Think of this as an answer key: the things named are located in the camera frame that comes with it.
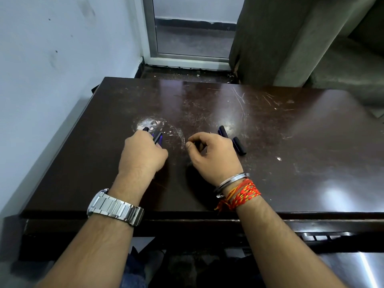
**right hand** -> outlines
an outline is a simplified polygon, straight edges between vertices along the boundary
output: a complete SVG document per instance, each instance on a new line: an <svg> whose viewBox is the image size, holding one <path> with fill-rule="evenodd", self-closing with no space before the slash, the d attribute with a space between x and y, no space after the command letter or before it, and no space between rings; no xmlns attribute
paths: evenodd
<svg viewBox="0 0 384 288"><path fill-rule="evenodd" d="M207 146L207 153L202 156L194 142L201 141ZM200 175L214 186L243 172L243 167L233 148L232 140L218 134L198 132L185 144L192 164Z"/></svg>

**right arm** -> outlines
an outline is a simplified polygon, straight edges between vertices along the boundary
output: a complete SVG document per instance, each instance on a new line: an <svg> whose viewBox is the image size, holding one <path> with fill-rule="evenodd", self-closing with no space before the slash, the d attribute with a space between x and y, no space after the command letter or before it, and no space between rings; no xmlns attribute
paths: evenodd
<svg viewBox="0 0 384 288"><path fill-rule="evenodd" d="M196 141L207 145L206 155L199 153ZM189 138L186 147L194 167L215 186L243 172L230 139L199 132ZM227 195L239 183L223 193ZM236 212L268 288L346 287L261 196L240 205Z"/></svg>

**left arm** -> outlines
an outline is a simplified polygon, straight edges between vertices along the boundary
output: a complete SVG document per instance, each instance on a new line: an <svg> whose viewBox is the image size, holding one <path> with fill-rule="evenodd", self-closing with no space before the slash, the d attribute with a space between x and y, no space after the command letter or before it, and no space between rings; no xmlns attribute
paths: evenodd
<svg viewBox="0 0 384 288"><path fill-rule="evenodd" d="M148 132L137 131L125 141L119 174L108 195L139 206L167 157ZM119 287L132 234L133 227L126 222L91 215L37 287Z"/></svg>

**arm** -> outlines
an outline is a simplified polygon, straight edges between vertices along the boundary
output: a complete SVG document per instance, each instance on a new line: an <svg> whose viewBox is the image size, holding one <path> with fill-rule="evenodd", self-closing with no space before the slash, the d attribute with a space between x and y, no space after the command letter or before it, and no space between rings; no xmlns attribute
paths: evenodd
<svg viewBox="0 0 384 288"><path fill-rule="evenodd" d="M198 140L207 145L205 156L193 144ZM230 139L199 132L189 138L186 146L195 168L215 186L243 172ZM223 193L227 195L239 183L228 186ZM345 288L261 196L252 198L236 211L268 288Z"/></svg>
<svg viewBox="0 0 384 288"><path fill-rule="evenodd" d="M108 195L139 205L168 157L152 139L141 130L126 139L119 173ZM133 228L126 222L91 215L37 287L119 287L132 234Z"/></svg>

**wristwatch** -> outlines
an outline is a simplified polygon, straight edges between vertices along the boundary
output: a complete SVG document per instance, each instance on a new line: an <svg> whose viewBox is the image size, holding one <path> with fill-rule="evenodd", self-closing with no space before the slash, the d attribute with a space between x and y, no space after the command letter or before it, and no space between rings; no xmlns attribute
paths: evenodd
<svg viewBox="0 0 384 288"><path fill-rule="evenodd" d="M103 214L138 226L144 215L144 209L107 195L109 189L99 191L92 199L87 209L87 215Z"/></svg>

